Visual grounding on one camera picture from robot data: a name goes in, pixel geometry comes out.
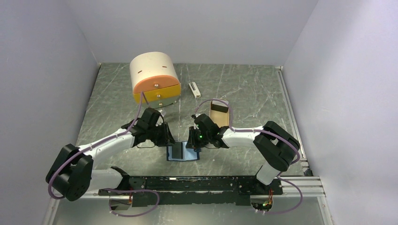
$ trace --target floor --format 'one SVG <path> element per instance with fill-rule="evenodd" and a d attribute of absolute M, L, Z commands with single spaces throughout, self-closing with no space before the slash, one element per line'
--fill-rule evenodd
<path fill-rule="evenodd" d="M 292 122 L 273 66 L 175 64 L 175 70 L 182 86 L 181 99 L 164 109 L 167 112 L 165 120 L 176 140 L 188 139 L 188 127 L 193 124 L 190 115 L 194 108 L 201 101 L 214 97 L 230 102 L 235 127 L 257 127 L 273 120 L 292 134 Z M 194 98 L 189 82 L 196 82 L 201 98 Z M 91 143 L 115 132 L 134 118 L 137 109 L 132 97 L 129 64 L 102 64 L 77 144 Z M 209 104 L 204 104 L 200 112 L 208 113 Z M 164 147 L 135 147 L 113 155 L 97 169 L 118 166 L 129 175 L 148 176 L 254 175 L 264 162 L 257 149 L 247 147 L 204 149 L 200 160 L 194 162 L 166 161 Z M 283 175 L 302 176 L 301 165 L 290 166 Z"/>

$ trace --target gray wall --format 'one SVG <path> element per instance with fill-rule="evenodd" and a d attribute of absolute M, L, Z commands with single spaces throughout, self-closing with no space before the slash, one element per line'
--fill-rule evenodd
<path fill-rule="evenodd" d="M 0 224 L 40 224 L 45 176 L 77 139 L 97 72 L 60 0 L 0 2 Z"/>
<path fill-rule="evenodd" d="M 392 0 L 320 0 L 284 66 L 337 225 L 398 221 L 397 12 Z"/>
<path fill-rule="evenodd" d="M 317 0 L 67 0 L 99 62 L 282 65 Z"/>

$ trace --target white wall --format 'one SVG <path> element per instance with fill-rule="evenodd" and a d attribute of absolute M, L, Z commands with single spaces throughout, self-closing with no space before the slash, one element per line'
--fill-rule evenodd
<path fill-rule="evenodd" d="M 99 62 L 282 65 L 317 0 L 67 0 Z"/>
<path fill-rule="evenodd" d="M 0 2 L 0 224 L 41 224 L 46 174 L 76 142 L 97 70 L 63 1 Z"/>
<path fill-rule="evenodd" d="M 337 225 L 398 223 L 398 2 L 319 0 L 284 65 Z"/>

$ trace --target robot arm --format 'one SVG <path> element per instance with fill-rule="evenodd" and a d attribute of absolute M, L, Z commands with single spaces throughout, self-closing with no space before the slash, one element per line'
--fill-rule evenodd
<path fill-rule="evenodd" d="M 287 171 L 296 152 L 280 140 L 274 144 L 272 142 L 276 139 L 274 136 L 260 131 L 271 132 L 287 140 L 297 150 L 300 149 L 299 142 L 273 121 L 268 121 L 260 127 L 234 128 L 234 130 L 229 127 L 218 127 L 205 114 L 196 117 L 194 122 L 198 129 L 189 128 L 187 148 L 203 148 L 209 143 L 217 148 L 234 146 L 257 148 L 266 162 L 257 172 L 256 178 L 265 185 L 269 185 L 279 173 Z"/>
<path fill-rule="evenodd" d="M 77 200 L 86 191 L 118 188 L 123 179 L 128 177 L 128 174 L 117 167 L 111 167 L 107 170 L 93 170 L 93 168 L 104 159 L 146 140 L 151 140 L 160 147 L 174 144 L 175 141 L 168 124 L 164 121 L 158 124 L 160 117 L 159 111 L 147 108 L 141 118 L 137 120 L 135 126 L 128 131 L 127 129 L 132 122 L 123 125 L 114 134 L 90 144 L 77 147 L 72 144 L 64 146 L 48 172 L 46 182 L 49 183 L 55 171 L 69 158 L 83 149 L 90 148 L 87 152 L 79 154 L 61 170 L 53 182 L 53 187 L 69 201 Z"/>

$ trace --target marble table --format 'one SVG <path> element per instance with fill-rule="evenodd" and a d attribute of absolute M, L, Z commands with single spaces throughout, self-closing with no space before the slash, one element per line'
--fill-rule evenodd
<path fill-rule="evenodd" d="M 165 107 L 165 120 L 173 137 L 188 139 L 195 107 L 209 98 L 224 98 L 234 110 L 233 125 L 251 128 L 273 120 L 292 134 L 292 121 L 286 110 L 286 99 L 273 66 L 175 64 L 181 82 L 180 100 Z M 189 82 L 196 82 L 202 97 L 195 99 Z M 130 122 L 138 111 L 132 97 L 128 63 L 103 63 L 87 106 L 77 144 L 91 143 L 115 132 Z M 204 104 L 199 113 L 208 113 Z M 200 160 L 166 161 L 166 148 L 126 149 L 97 166 L 107 169 L 118 166 L 129 175 L 196 176 L 254 175 L 265 162 L 255 148 L 203 149 Z M 290 166 L 282 175 L 302 176 L 300 164 Z"/>

